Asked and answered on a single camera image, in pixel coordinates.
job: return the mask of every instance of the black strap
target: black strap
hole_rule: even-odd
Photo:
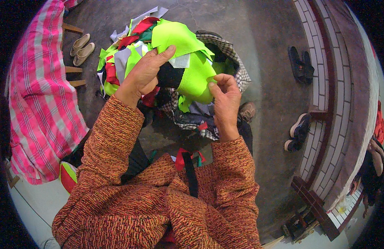
[[[189,193],[191,196],[198,197],[198,180],[196,179],[195,168],[189,152],[182,152],[182,158],[185,163],[186,177],[188,178]]]

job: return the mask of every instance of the beige shoe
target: beige shoe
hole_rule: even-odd
[[[73,59],[73,65],[75,65],[75,67],[80,67],[81,64],[83,64],[83,62],[87,59],[87,57],[90,56],[90,54],[94,51],[94,49],[95,44],[93,42],[80,49]]]
[[[75,43],[73,43],[73,47],[70,49],[70,56],[74,57],[77,52],[87,44],[90,40],[90,34],[83,35],[80,39],[77,39]]]

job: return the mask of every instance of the wooden stool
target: wooden stool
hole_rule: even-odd
[[[81,34],[81,35],[83,34],[83,30],[81,28],[75,27],[75,26],[67,24],[67,23],[63,23],[62,24],[61,50],[62,50],[62,43],[63,43],[63,38],[64,38],[64,35],[65,35],[65,31],[76,33],[76,34]],[[67,66],[65,66],[65,73],[68,73],[68,72],[83,72],[83,68],[80,68],[80,67],[67,67]],[[70,81],[69,83],[73,87],[78,87],[78,86],[85,85],[86,81],[85,80]]]

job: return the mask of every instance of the person's left hand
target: person's left hand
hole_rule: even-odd
[[[157,49],[147,52],[117,89],[116,98],[135,109],[141,96],[150,93],[155,88],[158,83],[156,75],[160,66],[168,62],[175,51],[176,47],[171,45],[160,54],[157,54]]]

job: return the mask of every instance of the sneaker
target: sneaker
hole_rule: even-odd
[[[309,132],[311,115],[303,113],[298,117],[297,122],[290,128],[290,137],[305,141]]]
[[[238,116],[240,119],[246,121],[247,123],[251,122],[255,114],[256,114],[256,106],[251,101],[246,102],[239,107]]]
[[[303,147],[304,141],[299,141],[298,139],[290,139],[285,142],[284,149],[285,151],[295,152],[299,151]]]

